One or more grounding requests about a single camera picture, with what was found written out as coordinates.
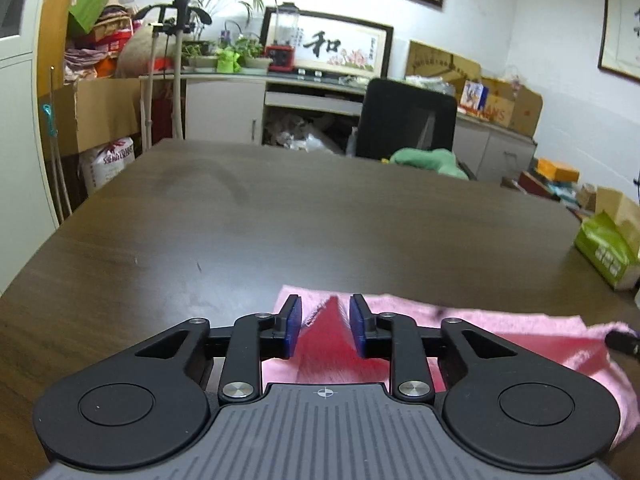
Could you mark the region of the green tissue box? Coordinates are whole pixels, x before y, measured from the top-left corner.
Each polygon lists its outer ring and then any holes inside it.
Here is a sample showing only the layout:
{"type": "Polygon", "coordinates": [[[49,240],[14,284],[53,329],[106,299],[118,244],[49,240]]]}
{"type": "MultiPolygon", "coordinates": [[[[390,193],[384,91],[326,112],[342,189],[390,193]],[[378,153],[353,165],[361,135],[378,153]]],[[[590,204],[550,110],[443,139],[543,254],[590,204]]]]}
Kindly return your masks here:
{"type": "Polygon", "coordinates": [[[598,188],[596,212],[582,222],[574,246],[616,292],[639,281],[639,205],[614,188],[598,188]]]}

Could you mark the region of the green cushion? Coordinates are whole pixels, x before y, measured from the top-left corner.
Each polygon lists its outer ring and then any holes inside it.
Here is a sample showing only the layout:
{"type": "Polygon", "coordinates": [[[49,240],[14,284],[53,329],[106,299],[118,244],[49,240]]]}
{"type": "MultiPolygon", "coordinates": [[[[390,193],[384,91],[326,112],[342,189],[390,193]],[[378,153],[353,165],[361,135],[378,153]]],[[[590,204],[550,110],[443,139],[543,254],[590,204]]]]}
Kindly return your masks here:
{"type": "Polygon", "coordinates": [[[469,177],[458,166],[457,157],[453,152],[438,148],[433,151],[418,150],[417,148],[402,148],[395,152],[387,161],[389,164],[412,167],[469,181],[469,177]]]}

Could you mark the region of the orange box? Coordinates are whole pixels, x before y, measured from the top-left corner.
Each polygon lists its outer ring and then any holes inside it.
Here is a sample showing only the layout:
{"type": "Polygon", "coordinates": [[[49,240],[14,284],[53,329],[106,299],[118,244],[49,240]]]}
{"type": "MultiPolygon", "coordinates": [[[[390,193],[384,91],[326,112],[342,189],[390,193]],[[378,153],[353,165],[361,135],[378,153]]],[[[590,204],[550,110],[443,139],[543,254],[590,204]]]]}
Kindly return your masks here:
{"type": "Polygon", "coordinates": [[[536,173],[552,182],[575,183],[579,180],[579,171],[574,167],[545,158],[537,160],[536,173]]]}

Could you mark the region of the black office chair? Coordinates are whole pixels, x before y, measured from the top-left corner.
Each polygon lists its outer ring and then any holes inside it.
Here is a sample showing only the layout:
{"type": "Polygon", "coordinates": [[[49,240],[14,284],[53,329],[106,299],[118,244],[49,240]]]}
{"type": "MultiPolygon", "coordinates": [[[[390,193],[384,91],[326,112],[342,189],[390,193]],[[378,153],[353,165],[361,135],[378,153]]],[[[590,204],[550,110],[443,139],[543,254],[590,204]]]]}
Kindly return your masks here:
{"type": "Polygon", "coordinates": [[[451,151],[457,111],[456,99],[448,94],[373,79],[363,100],[355,156],[390,159],[402,148],[451,151]]]}

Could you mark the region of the white rice sack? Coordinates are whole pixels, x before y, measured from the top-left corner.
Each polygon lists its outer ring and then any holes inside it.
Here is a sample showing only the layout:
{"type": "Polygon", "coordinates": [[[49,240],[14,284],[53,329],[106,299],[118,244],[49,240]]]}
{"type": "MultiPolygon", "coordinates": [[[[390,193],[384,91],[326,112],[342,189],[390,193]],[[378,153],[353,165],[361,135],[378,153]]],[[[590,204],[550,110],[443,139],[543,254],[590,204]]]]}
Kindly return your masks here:
{"type": "Polygon", "coordinates": [[[103,188],[132,162],[134,141],[129,136],[81,153],[80,170],[88,194],[103,188]]]}

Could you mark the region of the white side counter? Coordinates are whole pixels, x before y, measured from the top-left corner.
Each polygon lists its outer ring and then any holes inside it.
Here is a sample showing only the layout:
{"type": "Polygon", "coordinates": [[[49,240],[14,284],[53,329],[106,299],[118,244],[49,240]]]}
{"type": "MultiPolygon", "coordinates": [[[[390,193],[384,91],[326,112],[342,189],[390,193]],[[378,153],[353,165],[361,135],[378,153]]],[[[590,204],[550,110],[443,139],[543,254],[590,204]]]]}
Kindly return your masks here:
{"type": "MultiPolygon", "coordinates": [[[[187,74],[181,78],[183,135],[188,140],[260,145],[275,110],[357,125],[366,92],[329,79],[299,76],[187,74]]],[[[498,182],[516,177],[532,161],[537,144],[489,122],[460,113],[452,151],[475,177],[498,182]]]]}

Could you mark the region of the grey metal cabinet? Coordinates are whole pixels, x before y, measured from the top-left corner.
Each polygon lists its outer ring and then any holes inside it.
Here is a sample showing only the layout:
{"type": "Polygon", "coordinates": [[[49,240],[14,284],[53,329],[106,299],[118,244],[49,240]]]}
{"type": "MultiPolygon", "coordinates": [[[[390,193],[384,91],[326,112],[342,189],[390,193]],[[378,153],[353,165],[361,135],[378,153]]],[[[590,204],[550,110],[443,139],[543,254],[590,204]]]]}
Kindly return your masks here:
{"type": "Polygon", "coordinates": [[[1,0],[1,289],[58,227],[39,131],[43,0],[1,0]]]}

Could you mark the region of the cardboard boxes on counter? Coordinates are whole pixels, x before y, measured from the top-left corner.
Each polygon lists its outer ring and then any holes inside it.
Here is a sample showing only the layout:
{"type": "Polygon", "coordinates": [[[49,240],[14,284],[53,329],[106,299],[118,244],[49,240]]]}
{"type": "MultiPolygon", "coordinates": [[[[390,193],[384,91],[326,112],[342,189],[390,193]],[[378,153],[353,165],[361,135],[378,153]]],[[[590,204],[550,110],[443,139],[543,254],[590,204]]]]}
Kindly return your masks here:
{"type": "Polygon", "coordinates": [[[411,41],[406,64],[407,77],[446,82],[465,114],[533,138],[544,100],[518,78],[485,77],[477,62],[411,41]]]}

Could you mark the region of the large cardboard box left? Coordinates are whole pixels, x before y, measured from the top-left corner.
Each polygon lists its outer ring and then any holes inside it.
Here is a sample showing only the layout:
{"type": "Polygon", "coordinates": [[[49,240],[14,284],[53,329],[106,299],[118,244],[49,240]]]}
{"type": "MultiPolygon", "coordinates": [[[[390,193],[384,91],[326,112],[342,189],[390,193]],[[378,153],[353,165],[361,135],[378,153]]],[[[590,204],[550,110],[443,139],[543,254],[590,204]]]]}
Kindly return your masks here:
{"type": "Polygon", "coordinates": [[[75,81],[53,91],[58,148],[63,157],[141,131],[137,78],[75,81]]]}

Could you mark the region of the potted green plants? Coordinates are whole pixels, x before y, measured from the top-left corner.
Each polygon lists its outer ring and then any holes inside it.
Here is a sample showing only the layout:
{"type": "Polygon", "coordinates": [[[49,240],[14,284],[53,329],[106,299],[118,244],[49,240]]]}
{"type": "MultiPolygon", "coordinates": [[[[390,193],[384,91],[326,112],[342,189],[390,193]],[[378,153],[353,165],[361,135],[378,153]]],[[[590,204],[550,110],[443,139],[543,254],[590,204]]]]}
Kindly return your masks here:
{"type": "Polygon", "coordinates": [[[183,66],[195,70],[195,62],[204,61],[205,68],[221,66],[224,73],[239,73],[244,58],[262,45],[247,29],[270,2],[273,0],[189,0],[188,30],[181,44],[183,66]],[[215,18],[231,10],[240,16],[225,18],[217,39],[204,38],[215,18]]]}

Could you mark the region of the framed calligraphy painting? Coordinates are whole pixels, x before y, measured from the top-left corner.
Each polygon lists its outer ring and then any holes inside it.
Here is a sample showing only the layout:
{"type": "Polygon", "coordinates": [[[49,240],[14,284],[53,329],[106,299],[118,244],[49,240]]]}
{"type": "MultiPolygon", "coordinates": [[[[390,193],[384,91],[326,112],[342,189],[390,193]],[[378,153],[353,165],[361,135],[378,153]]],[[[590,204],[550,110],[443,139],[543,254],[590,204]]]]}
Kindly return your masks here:
{"type": "Polygon", "coordinates": [[[294,68],[307,75],[385,77],[393,27],[329,13],[299,10],[294,68]]]}

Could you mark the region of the red blender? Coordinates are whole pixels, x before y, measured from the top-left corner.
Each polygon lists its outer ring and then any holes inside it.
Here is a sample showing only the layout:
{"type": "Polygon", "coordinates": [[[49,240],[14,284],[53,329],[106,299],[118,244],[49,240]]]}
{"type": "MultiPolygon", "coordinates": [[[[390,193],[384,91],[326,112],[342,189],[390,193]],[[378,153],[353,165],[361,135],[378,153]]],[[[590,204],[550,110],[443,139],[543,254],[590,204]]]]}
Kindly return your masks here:
{"type": "Polygon", "coordinates": [[[289,73],[294,68],[299,8],[284,2],[267,8],[262,21],[262,44],[270,58],[270,72],[289,73]]]}

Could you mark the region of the green paper bag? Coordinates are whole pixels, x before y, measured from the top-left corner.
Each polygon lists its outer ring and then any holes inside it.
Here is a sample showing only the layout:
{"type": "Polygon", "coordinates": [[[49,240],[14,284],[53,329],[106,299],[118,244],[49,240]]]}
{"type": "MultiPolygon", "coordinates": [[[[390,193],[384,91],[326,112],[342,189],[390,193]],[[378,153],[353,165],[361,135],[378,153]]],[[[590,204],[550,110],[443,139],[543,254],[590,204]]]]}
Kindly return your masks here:
{"type": "Polygon", "coordinates": [[[88,35],[106,4],[107,0],[72,0],[68,8],[67,35],[70,38],[88,35]]]}

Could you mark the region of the teal handled broom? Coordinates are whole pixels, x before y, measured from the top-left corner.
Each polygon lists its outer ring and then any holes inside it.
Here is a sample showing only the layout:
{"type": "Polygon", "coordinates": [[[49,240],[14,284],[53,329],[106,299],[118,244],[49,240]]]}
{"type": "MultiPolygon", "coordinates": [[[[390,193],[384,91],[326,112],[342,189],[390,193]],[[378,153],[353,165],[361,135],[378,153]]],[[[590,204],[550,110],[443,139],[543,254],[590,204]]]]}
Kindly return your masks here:
{"type": "Polygon", "coordinates": [[[62,157],[58,147],[58,128],[56,128],[54,107],[51,104],[43,104],[42,111],[47,123],[47,135],[50,146],[51,172],[54,181],[55,208],[58,213],[58,220],[64,222],[72,213],[70,206],[70,196],[68,196],[62,157]]]}

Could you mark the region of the framed wall scroll right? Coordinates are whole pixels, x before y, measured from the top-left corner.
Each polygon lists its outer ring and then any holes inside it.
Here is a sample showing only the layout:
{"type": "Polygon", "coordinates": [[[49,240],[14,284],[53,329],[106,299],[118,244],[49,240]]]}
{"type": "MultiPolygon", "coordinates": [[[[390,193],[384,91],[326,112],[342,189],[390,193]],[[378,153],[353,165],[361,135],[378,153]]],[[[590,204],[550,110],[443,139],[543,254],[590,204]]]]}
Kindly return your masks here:
{"type": "Polygon", "coordinates": [[[598,67],[635,82],[639,81],[640,0],[604,0],[598,67]]]}

